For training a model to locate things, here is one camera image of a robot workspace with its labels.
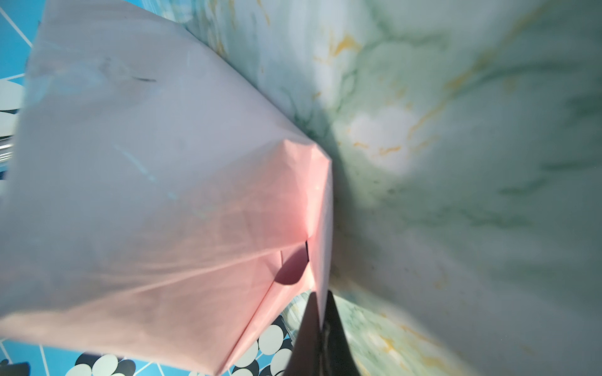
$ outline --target white line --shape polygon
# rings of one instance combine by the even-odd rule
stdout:
[[[140,371],[142,371],[144,368],[150,366],[151,364],[153,364],[153,362],[147,363],[146,366],[140,368],[138,371],[134,372],[134,376],[136,376],[138,373],[140,373]]]
[[[46,363],[46,354],[44,354],[44,348],[40,345],[40,354],[42,354],[42,362],[44,362],[44,370],[46,371],[46,376],[50,376],[50,372],[48,372],[48,364]]]
[[[21,73],[20,75],[14,75],[14,76],[10,76],[10,77],[0,78],[0,81],[6,81],[9,79],[19,78],[19,77],[25,77],[25,73]]]
[[[2,348],[2,352],[4,353],[4,357],[6,359],[8,359],[8,362],[10,364],[13,364],[13,360],[10,358],[10,356],[8,356],[8,353],[6,352],[6,349],[4,348],[4,344],[2,342],[0,342],[0,348]]]
[[[13,20],[10,19],[10,17],[6,14],[6,12],[4,11],[4,9],[2,9],[2,7],[0,7],[0,13],[2,13],[4,18],[6,18],[6,20],[8,21],[8,23],[10,23],[10,25],[13,27],[13,29],[15,29],[15,31],[18,32],[19,35],[21,35],[21,38],[23,38],[23,40],[25,40],[25,43],[27,43],[31,47],[31,42],[29,41],[29,39],[27,39],[25,34],[23,34],[23,32],[17,27],[17,25],[15,25]]]

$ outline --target green marble pattern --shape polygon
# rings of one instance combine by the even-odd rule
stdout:
[[[332,288],[365,374],[602,373],[602,2],[144,6],[333,158]],[[408,356],[408,327],[443,352]]]

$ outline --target marble surface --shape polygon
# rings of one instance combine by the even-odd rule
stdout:
[[[333,158],[356,360],[436,337],[397,374],[602,372],[602,2],[143,4]]]

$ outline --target white circle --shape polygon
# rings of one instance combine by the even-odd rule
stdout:
[[[103,355],[98,358],[92,366],[94,376],[111,376],[117,369],[117,357],[113,354]]]
[[[87,364],[78,364],[67,371],[65,376],[91,376],[92,368]]]
[[[284,333],[278,325],[270,325],[259,337],[259,349],[265,355],[275,354],[284,340]]]
[[[241,356],[234,365],[236,367],[246,367],[249,364],[253,363],[255,358],[257,357],[257,349],[259,346],[257,345],[257,341],[253,341],[253,344],[247,351],[244,352],[243,356]]]
[[[274,355],[270,364],[272,375],[276,375],[287,367],[288,359],[290,359],[292,353],[288,348],[283,348]]]
[[[232,374],[232,376],[253,376],[253,372],[249,371],[246,368],[237,369],[236,372]]]

